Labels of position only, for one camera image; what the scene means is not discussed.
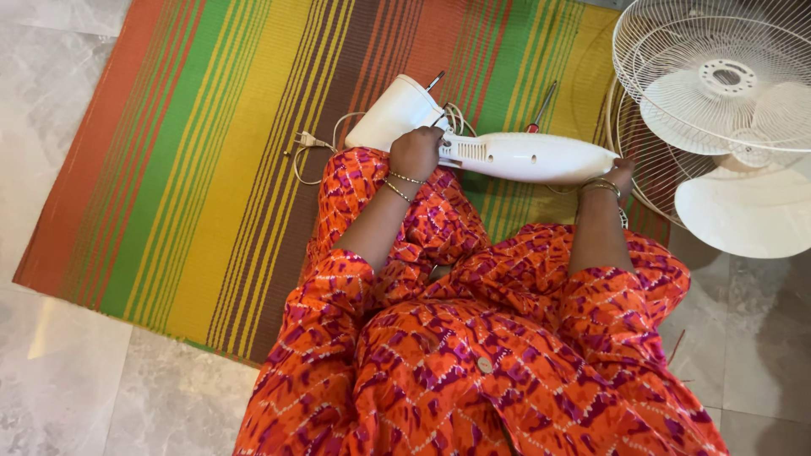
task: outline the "screwdriver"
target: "screwdriver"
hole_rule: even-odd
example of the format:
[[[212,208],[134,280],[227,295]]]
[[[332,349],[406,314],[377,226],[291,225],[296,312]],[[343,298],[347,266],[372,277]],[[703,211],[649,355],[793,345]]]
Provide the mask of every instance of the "screwdriver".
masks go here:
[[[526,127],[527,133],[537,133],[540,131],[538,128],[538,123],[541,121],[541,116],[543,116],[543,111],[547,110],[547,106],[549,106],[549,101],[552,99],[552,94],[555,93],[555,89],[557,88],[557,81],[552,83],[552,86],[549,88],[549,92],[547,92],[547,98],[543,101],[543,105],[541,105],[541,110],[538,112],[538,117],[535,118],[535,122],[531,123]]]

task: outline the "orange printed kurta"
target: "orange printed kurta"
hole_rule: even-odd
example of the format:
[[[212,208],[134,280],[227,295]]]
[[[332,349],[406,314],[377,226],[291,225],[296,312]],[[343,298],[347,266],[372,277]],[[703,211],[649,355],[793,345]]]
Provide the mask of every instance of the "orange printed kurta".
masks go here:
[[[330,249],[387,173],[388,154],[366,148],[329,162],[310,266],[234,454],[727,453],[667,370],[656,327],[689,273],[666,249],[626,232],[636,273],[567,277],[574,226],[490,245],[438,169],[375,277]],[[453,270],[429,283],[434,265]]]

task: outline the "fan hub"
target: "fan hub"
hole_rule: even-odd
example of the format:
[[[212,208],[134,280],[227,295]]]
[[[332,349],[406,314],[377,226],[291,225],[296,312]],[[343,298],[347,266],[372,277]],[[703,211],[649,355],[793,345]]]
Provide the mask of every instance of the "fan hub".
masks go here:
[[[698,68],[702,83],[715,93],[727,97],[741,97],[757,87],[757,75],[742,62],[718,58]]]

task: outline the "hand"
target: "hand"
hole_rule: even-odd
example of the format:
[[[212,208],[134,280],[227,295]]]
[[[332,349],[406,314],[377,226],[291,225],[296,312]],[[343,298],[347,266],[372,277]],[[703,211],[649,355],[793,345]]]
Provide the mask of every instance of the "hand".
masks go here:
[[[631,194],[631,187],[633,186],[633,168],[636,164],[633,160],[628,158],[615,158],[613,170],[608,171],[603,178],[610,181],[622,192],[621,199],[624,200]]]
[[[405,133],[392,143],[391,169],[409,179],[427,181],[440,162],[444,130],[420,127]]]

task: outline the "striped mat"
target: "striped mat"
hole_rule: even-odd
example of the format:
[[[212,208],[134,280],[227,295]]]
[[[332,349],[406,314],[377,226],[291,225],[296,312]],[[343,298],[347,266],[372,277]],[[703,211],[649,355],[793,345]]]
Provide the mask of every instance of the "striped mat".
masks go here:
[[[134,0],[15,282],[260,363],[317,210],[282,154],[295,132],[330,140],[395,75],[446,70],[433,95],[480,133],[521,130],[558,80],[542,131],[599,142],[617,16],[569,0]],[[303,177],[327,159],[307,154]],[[494,239],[573,217],[573,196],[542,186],[464,185]]]

